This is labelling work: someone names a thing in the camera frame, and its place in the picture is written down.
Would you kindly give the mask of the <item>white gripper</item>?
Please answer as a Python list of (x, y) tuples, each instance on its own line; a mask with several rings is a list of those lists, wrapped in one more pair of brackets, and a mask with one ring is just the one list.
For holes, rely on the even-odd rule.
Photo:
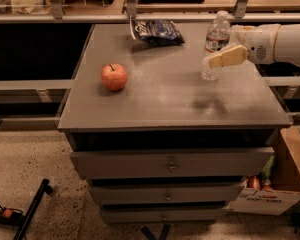
[(202, 60), (202, 66), (207, 69), (234, 66), (247, 59), (254, 64), (271, 64), (274, 62), (275, 41), (280, 27), (280, 24), (264, 24), (257, 27), (233, 25), (232, 40), (241, 45), (228, 45), (206, 56)]

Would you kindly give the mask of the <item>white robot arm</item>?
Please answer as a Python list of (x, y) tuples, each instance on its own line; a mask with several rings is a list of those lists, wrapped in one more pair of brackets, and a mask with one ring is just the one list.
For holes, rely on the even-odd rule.
[(290, 63), (300, 68), (300, 24), (234, 25), (235, 42), (202, 60), (204, 69), (242, 64)]

